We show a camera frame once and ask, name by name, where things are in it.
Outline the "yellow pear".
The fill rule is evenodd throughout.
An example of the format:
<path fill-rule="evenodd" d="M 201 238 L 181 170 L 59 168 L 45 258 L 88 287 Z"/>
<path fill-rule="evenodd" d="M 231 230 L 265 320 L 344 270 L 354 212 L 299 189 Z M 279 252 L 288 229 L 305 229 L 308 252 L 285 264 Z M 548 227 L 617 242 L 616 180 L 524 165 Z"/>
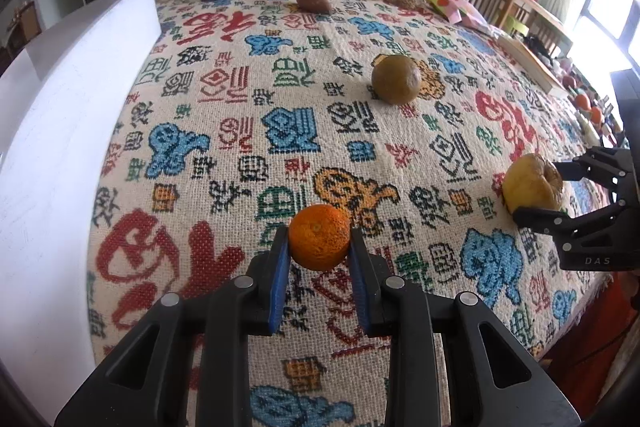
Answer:
<path fill-rule="evenodd" d="M 559 210 L 563 198 L 562 176 L 547 159 L 534 153 L 525 154 L 506 170 L 502 195 L 511 215 L 521 207 Z"/>

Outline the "orange tangerine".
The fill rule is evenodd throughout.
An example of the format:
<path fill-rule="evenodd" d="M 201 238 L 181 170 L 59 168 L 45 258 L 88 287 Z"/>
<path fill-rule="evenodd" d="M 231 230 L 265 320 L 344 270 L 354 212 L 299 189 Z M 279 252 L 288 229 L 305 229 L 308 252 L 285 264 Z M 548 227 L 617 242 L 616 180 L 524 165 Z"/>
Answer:
<path fill-rule="evenodd" d="M 306 207 L 288 226 L 291 257 L 307 270 L 331 271 L 345 258 L 349 242 L 348 214 L 330 205 Z"/>

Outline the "wooden chair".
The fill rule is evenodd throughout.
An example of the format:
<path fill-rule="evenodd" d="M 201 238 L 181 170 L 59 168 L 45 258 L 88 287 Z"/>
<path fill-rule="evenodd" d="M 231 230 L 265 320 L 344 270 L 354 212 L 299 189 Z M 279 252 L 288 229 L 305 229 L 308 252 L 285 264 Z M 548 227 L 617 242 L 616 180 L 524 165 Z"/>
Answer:
<path fill-rule="evenodd" d="M 573 41 L 561 21 L 536 0 L 466 0 L 488 23 L 510 32 L 512 22 L 523 24 L 552 56 L 566 55 Z"/>

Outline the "pink green plastic bag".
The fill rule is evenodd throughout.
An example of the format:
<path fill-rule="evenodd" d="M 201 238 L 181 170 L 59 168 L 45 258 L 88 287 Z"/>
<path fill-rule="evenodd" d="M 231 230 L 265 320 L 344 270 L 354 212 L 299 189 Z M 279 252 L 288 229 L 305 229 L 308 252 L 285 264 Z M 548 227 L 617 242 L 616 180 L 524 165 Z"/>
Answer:
<path fill-rule="evenodd" d="M 451 25 L 460 25 L 466 28 L 484 32 L 489 35 L 491 24 L 475 9 L 475 6 L 466 0 L 426 0 L 432 8 Z"/>

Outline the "green-brown round fruit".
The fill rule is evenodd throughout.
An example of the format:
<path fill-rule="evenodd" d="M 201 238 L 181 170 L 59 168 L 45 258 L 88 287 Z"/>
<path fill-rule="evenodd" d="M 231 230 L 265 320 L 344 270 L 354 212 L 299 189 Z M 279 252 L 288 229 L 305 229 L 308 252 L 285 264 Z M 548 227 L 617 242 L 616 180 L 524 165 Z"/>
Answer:
<path fill-rule="evenodd" d="M 371 84 L 375 94 L 390 105 L 402 105 L 418 97 L 421 72 L 405 55 L 382 55 L 374 64 Z"/>

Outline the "patterned woven tablecloth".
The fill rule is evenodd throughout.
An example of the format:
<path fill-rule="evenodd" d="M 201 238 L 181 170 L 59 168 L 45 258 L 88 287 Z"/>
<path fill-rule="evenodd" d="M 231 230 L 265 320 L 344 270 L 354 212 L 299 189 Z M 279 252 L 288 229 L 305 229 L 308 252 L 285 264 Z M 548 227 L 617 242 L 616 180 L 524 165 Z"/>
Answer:
<path fill-rule="evenodd" d="M 348 214 L 371 253 L 429 294 L 472 291 L 541 357 L 608 283 L 566 272 L 504 207 L 527 153 L 585 150 L 575 109 L 492 40 L 383 0 L 170 0 L 96 191 L 87 297 L 102 359 L 161 295 L 204 295 L 268 251 L 305 207 Z M 421 72 L 390 105 L 382 55 Z"/>

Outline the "white foam board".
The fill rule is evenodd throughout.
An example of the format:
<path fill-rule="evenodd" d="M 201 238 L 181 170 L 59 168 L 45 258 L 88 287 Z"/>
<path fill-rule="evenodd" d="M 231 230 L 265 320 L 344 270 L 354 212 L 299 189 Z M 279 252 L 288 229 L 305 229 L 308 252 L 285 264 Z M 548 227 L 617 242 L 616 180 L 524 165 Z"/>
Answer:
<path fill-rule="evenodd" d="M 44 423 L 93 370 L 94 198 L 159 36 L 155 0 L 96 0 L 35 38 L 1 78 L 1 368 Z"/>

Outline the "brown sweet potato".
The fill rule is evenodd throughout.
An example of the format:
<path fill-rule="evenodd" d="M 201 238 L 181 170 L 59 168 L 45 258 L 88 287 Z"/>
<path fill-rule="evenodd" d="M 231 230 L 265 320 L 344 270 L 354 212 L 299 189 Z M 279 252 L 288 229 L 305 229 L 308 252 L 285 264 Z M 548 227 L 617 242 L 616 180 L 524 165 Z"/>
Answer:
<path fill-rule="evenodd" d="M 331 14 L 332 5 L 329 0 L 295 0 L 301 11 L 314 14 Z"/>

